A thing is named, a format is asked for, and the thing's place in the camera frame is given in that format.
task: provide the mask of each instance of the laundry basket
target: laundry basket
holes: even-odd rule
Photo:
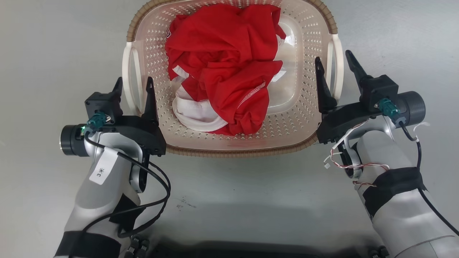
[[[176,85],[169,81],[164,49],[170,23],[179,14],[192,14],[202,6],[228,4],[274,5],[281,8],[279,25],[287,37],[286,47],[275,60],[282,60],[285,74],[268,86],[268,114],[253,135],[215,135],[186,128],[172,110]],[[168,144],[167,151],[201,157],[258,157],[302,150],[317,141],[321,122],[317,107],[314,60],[322,59],[326,81],[337,100],[343,82],[343,52],[338,29],[330,10],[320,0],[153,0],[146,3],[129,26],[123,55],[123,85],[129,108],[142,113],[146,81],[153,78],[159,127]],[[335,68],[332,60],[335,57]],[[134,60],[137,89],[131,85],[130,64]]]

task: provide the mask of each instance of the basket handle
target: basket handle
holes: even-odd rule
[[[132,42],[128,42],[124,48],[123,53],[123,63],[121,75],[123,77],[123,89],[124,94],[126,95],[126,100],[128,102],[129,109],[134,115],[141,116],[142,108],[135,103],[134,93],[132,92],[131,86],[131,55],[134,55],[134,65],[135,65],[135,74],[137,78],[137,87],[139,93],[139,100],[142,102],[144,99],[144,90],[142,86],[142,76],[140,74],[140,62],[139,62],[139,53],[132,46]]]
[[[333,63],[333,56],[335,56],[335,81],[331,96],[335,98],[336,101],[339,101],[344,80],[344,55],[338,34],[332,34],[330,43],[328,44],[327,77],[325,80],[329,87],[331,87],[331,66]]]

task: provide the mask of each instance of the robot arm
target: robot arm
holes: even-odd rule
[[[109,94],[94,93],[86,101],[87,124],[65,126],[61,148],[66,155],[91,157],[92,166],[75,200],[55,257],[117,258],[130,244],[129,237],[153,224],[170,196],[170,182],[148,169],[150,155],[165,154],[166,143],[157,126],[152,79],[148,80],[144,115],[123,116],[119,107],[122,80]],[[166,197],[140,205],[147,174],[166,189]],[[147,207],[162,204],[160,213],[134,229]]]
[[[361,97],[360,102],[343,107],[336,107],[330,100],[320,59],[316,60],[319,110],[323,115],[317,131],[319,142],[336,142],[333,149],[342,152],[344,164],[339,166],[353,179],[373,228],[392,258],[457,257],[457,230],[428,201],[431,197],[420,174],[419,141],[415,166],[392,136],[393,130],[402,127],[409,138],[417,140],[408,134],[405,125],[424,120],[424,101],[416,92],[398,94],[398,86],[386,75],[373,78],[350,51],[346,56]]]

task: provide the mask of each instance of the label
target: label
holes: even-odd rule
[[[116,160],[118,159],[118,151],[105,147],[97,165],[94,168],[89,180],[96,184],[102,185],[113,169]]]

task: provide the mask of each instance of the wire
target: wire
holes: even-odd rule
[[[359,183],[358,181],[352,181],[352,183],[354,185],[359,185],[360,186],[357,190],[360,190],[360,188],[362,188],[362,186],[364,186],[364,185],[368,185],[368,187],[377,187],[376,185],[374,185],[372,183]]]
[[[337,162],[335,162],[333,160],[333,155],[336,155],[336,154],[341,154],[342,152],[338,152],[338,153],[333,153],[333,150],[336,149],[343,141],[346,137],[348,137],[351,132],[353,132],[355,129],[363,126],[365,123],[367,123],[368,120],[366,120],[365,122],[363,123],[360,123],[354,127],[352,127],[351,129],[349,129],[343,137],[341,137],[341,139],[339,139],[335,145],[333,145],[333,147],[331,148],[330,150],[330,155],[324,160],[324,163],[327,161],[328,158],[330,158],[330,160],[333,162],[333,164],[339,168],[364,168],[364,167],[383,167],[386,171],[390,169],[390,167],[388,165],[385,165],[385,164],[379,164],[379,163],[366,163],[366,164],[359,164],[359,165],[348,165],[348,166],[344,166],[344,165],[340,165],[338,164]]]
[[[104,145],[96,143],[96,142],[92,141],[91,139],[89,139],[89,134],[90,134],[89,132],[85,133],[85,135],[84,135],[84,140],[85,141],[87,141],[91,145],[94,145],[95,147],[98,147],[98,148],[101,148],[101,149],[105,149]],[[91,228],[93,225],[101,222],[102,220],[108,219],[108,218],[111,218],[111,217],[114,217],[114,216],[117,216],[117,215],[133,212],[133,211],[136,211],[136,210],[145,209],[145,208],[152,207],[152,206],[155,206],[155,205],[163,203],[159,213],[154,218],[152,218],[151,220],[147,221],[145,224],[143,224],[143,225],[139,226],[138,228],[133,229],[133,230],[131,230],[129,232],[125,232],[125,233],[121,232],[121,227],[118,229],[118,237],[119,238],[130,237],[132,235],[135,235],[135,234],[145,230],[146,228],[151,226],[153,223],[155,223],[159,219],[159,217],[161,216],[162,212],[164,211],[164,208],[166,207],[167,201],[168,201],[168,199],[170,197],[170,190],[171,190],[171,183],[170,183],[169,177],[167,177],[166,173],[162,169],[160,169],[157,165],[153,164],[152,162],[149,162],[151,166],[156,168],[164,176],[164,178],[167,181],[167,184],[155,172],[153,172],[149,168],[145,168],[140,162],[138,162],[138,161],[134,160],[133,158],[131,158],[131,157],[129,157],[129,156],[123,154],[123,153],[120,153],[120,152],[118,152],[118,156],[120,156],[120,157],[128,160],[129,162],[132,162],[133,164],[139,166],[139,168],[141,168],[142,170],[146,171],[147,173],[152,175],[156,180],[158,180],[163,185],[164,189],[166,190],[166,197],[164,197],[163,199],[161,199],[159,201],[156,201],[156,202],[151,202],[151,203],[147,203],[147,204],[144,204],[144,205],[136,206],[134,208],[126,209],[126,210],[123,210],[123,211],[110,213],[110,214],[104,215],[104,216],[102,216],[102,217],[100,217],[98,219],[93,220],[91,223],[86,225],[86,227],[84,227],[83,230],[81,230],[80,236],[76,239],[76,241],[74,242],[72,248],[70,249],[69,256],[68,256],[69,258],[73,257],[72,253],[73,253],[75,247],[77,246],[78,242],[81,240],[81,237],[83,236],[83,234],[85,232],[87,232],[89,230],[89,228]]]
[[[421,150],[421,142],[419,141],[419,138],[416,136],[416,137],[411,137],[411,135],[409,134],[408,130],[406,129],[405,125],[403,124],[403,122],[400,122],[399,123],[400,126],[402,127],[406,137],[410,140],[410,141],[415,141],[416,142],[416,145],[418,147],[418,162],[416,164],[416,168],[418,169],[418,171],[420,171],[420,168],[421,168],[421,160],[422,160],[422,150]],[[413,129],[413,131],[416,130],[416,128],[420,125],[427,125],[429,126],[430,124],[429,123],[420,123],[418,125],[416,125]],[[418,191],[419,193],[421,194],[422,196],[422,199],[424,199],[424,201],[427,203],[427,205],[430,207],[430,209],[435,213],[435,215],[437,215],[437,217],[443,221],[443,223],[448,226],[456,235],[459,236],[459,231],[454,228],[453,225],[451,225],[451,223],[449,221],[447,221],[445,219],[445,217],[443,217],[443,215],[441,215],[441,213],[433,206],[433,204],[429,201],[429,199],[427,199],[427,197],[425,196],[424,194],[424,190],[421,189],[420,187],[418,188]]]
[[[338,155],[338,154],[343,154],[343,152],[337,152],[337,153],[333,153],[333,155]],[[329,159],[331,156],[328,155],[327,158],[324,160],[324,163],[327,162],[327,159]]]
[[[416,138],[416,137],[414,137],[414,138],[411,137],[411,135],[409,134],[408,130],[407,130],[406,127],[405,127],[405,124],[404,124],[402,121],[400,121],[398,124],[400,125],[400,127],[402,127],[403,132],[405,133],[406,137],[407,137],[410,141],[417,141],[417,140],[418,140],[418,138]]]
[[[444,224],[446,224],[446,226],[448,226],[456,235],[459,236],[459,231],[456,228],[454,228],[454,226],[451,225],[451,223],[449,221],[447,221],[445,219],[445,217],[443,217],[439,213],[439,211],[437,211],[437,209],[435,209],[435,207],[432,205],[432,203],[429,201],[429,199],[427,199],[427,197],[424,194],[424,190],[422,190],[421,188],[418,188],[418,191],[421,194],[421,196],[424,199],[424,201],[427,203],[427,205],[429,205],[430,209],[432,209],[432,211],[443,221]]]

